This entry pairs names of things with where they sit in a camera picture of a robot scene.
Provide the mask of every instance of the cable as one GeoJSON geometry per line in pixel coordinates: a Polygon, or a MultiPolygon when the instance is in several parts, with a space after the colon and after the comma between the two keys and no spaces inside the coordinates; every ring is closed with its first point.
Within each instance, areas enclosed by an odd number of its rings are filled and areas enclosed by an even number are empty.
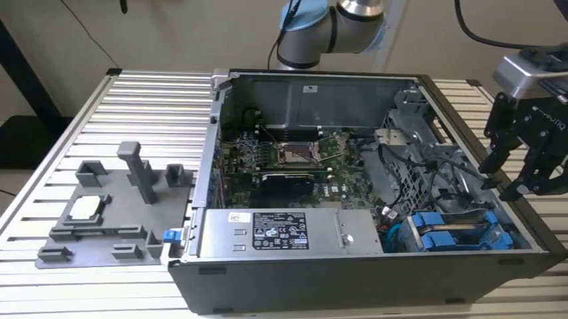
{"type": "Polygon", "coordinates": [[[466,34],[466,36],[469,38],[471,38],[474,41],[477,41],[478,43],[482,43],[483,45],[490,45],[493,47],[500,47],[500,48],[505,48],[505,49],[520,50],[520,49],[524,49],[526,47],[536,47],[536,45],[518,45],[518,44],[513,44],[513,43],[493,41],[493,40],[489,40],[489,39],[482,38],[478,35],[475,35],[471,32],[471,30],[469,30],[469,28],[465,24],[463,15],[461,13],[461,1],[453,0],[453,4],[454,4],[454,7],[455,7],[455,17],[458,18],[458,24],[459,24],[461,30],[466,34]]]}
{"type": "Polygon", "coordinates": [[[292,3],[294,3],[294,0],[290,0],[290,3],[287,5],[287,10],[286,10],[286,16],[283,16],[282,29],[280,29],[280,32],[278,34],[276,40],[274,41],[272,47],[270,49],[268,58],[266,59],[266,70],[270,70],[270,60],[271,60],[271,57],[272,57],[272,54],[274,54],[274,50],[276,49],[276,47],[279,47],[282,39],[284,38],[286,28],[288,27],[288,25],[291,23],[291,19],[295,16],[295,13],[298,11],[298,7],[299,7],[299,4],[302,3],[302,0],[298,0],[298,2],[294,4],[294,7],[291,7],[292,3]]]}
{"type": "Polygon", "coordinates": [[[459,169],[461,171],[465,171],[470,176],[475,177],[479,181],[485,181],[486,180],[486,178],[482,177],[474,170],[471,170],[467,167],[459,165],[457,162],[454,162],[453,160],[450,160],[447,158],[442,158],[439,156],[431,156],[430,158],[425,158],[423,160],[425,161],[427,161],[427,160],[442,161],[443,163],[451,165],[454,168],[459,169]]]}
{"type": "Polygon", "coordinates": [[[16,197],[16,194],[13,194],[10,191],[4,191],[2,189],[0,189],[0,193],[4,193],[6,195],[16,197]]]}
{"type": "Polygon", "coordinates": [[[385,171],[387,171],[387,173],[394,177],[394,179],[397,181],[397,185],[398,185],[398,195],[397,195],[393,203],[386,205],[389,208],[393,208],[398,204],[399,199],[402,198],[402,179],[399,178],[398,174],[394,172],[394,170],[387,165],[387,163],[385,161],[385,155],[382,154],[382,148],[381,147],[377,148],[377,153],[379,155],[379,161],[382,163],[382,167],[383,167],[385,171]]]}
{"type": "Polygon", "coordinates": [[[399,160],[402,163],[407,164],[409,166],[414,166],[414,167],[426,167],[426,164],[423,163],[415,163],[414,161],[410,161],[409,159],[405,159],[402,156],[399,156],[397,154],[397,152],[394,152],[394,150],[390,148],[390,146],[387,146],[385,143],[379,144],[379,149],[386,149],[386,151],[389,151],[390,155],[399,160]]]}
{"type": "Polygon", "coordinates": [[[71,12],[72,16],[75,17],[75,20],[79,22],[80,26],[83,27],[83,30],[85,31],[85,33],[88,35],[88,38],[92,40],[92,42],[95,42],[95,44],[99,47],[100,51],[103,51],[103,53],[107,55],[108,59],[112,61],[112,64],[115,65],[115,67],[119,67],[115,59],[109,56],[108,52],[104,50],[104,48],[101,47],[101,45],[99,44],[99,42],[96,42],[95,38],[92,37],[91,33],[88,32],[88,29],[87,29],[85,25],[83,24],[83,22],[80,22],[80,19],[79,19],[77,15],[72,11],[72,9],[69,8],[69,6],[64,2],[64,0],[58,0],[58,2],[64,5],[64,7],[67,8],[67,10],[71,12]]]}

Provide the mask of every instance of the power supply label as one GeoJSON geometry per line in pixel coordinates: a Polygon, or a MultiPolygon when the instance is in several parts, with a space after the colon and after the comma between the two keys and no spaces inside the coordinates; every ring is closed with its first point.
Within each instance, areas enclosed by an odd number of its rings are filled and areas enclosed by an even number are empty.
{"type": "Polygon", "coordinates": [[[252,234],[258,250],[310,248],[304,213],[254,213],[252,234]]]}

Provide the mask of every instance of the metal case frame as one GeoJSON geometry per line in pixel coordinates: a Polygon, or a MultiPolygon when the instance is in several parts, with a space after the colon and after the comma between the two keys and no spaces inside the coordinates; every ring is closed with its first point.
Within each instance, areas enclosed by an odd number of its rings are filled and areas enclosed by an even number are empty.
{"type": "MultiPolygon", "coordinates": [[[[457,111],[425,75],[231,70],[232,74],[242,72],[411,78],[471,163],[478,165],[486,156],[457,111]]],[[[216,94],[211,116],[218,117],[219,111],[220,97],[216,94]]],[[[208,143],[215,143],[216,133],[218,121],[211,121],[208,143]]],[[[183,257],[168,263],[183,298],[197,314],[470,303],[506,281],[538,275],[568,256],[534,209],[525,199],[520,199],[509,203],[510,212],[541,250],[385,254],[381,257],[327,259],[200,259],[196,254],[207,200],[200,197],[204,194],[199,194],[199,188],[211,178],[212,151],[210,155],[203,154],[201,160],[193,200],[199,209],[189,236],[193,242],[185,246],[183,257]]],[[[493,177],[501,180],[501,185],[510,183],[502,171],[493,177]]]]}

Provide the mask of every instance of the aluminum extrusion table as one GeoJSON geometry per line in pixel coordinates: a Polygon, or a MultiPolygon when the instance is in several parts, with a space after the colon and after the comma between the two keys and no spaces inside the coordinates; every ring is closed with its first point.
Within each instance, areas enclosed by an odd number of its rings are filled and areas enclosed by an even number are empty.
{"type": "MultiPolygon", "coordinates": [[[[33,261],[72,194],[77,183],[73,174],[83,160],[100,160],[109,169],[125,169],[115,157],[117,145],[123,140],[137,140],[141,157],[153,168],[181,163],[196,173],[211,103],[210,77],[129,70],[104,77],[0,216],[0,314],[41,319],[197,318],[185,308],[164,266],[37,270],[33,261]]],[[[482,128],[490,95],[465,80],[434,82],[487,145],[482,128]]],[[[525,152],[517,150],[504,167],[512,177],[522,167],[525,152]]],[[[526,198],[568,246],[568,194],[526,198]]],[[[534,279],[508,282],[467,306],[282,312],[256,314],[255,318],[568,318],[566,300],[564,262],[534,279]]]]}

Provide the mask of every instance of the motherboard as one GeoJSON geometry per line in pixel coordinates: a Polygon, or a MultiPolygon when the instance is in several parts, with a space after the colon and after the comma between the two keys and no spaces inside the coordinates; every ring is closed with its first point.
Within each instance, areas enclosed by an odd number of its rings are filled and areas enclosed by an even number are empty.
{"type": "Polygon", "coordinates": [[[308,141],[298,141],[259,128],[222,143],[227,208],[375,207],[378,196],[350,134],[319,129],[299,135],[308,141]]]}

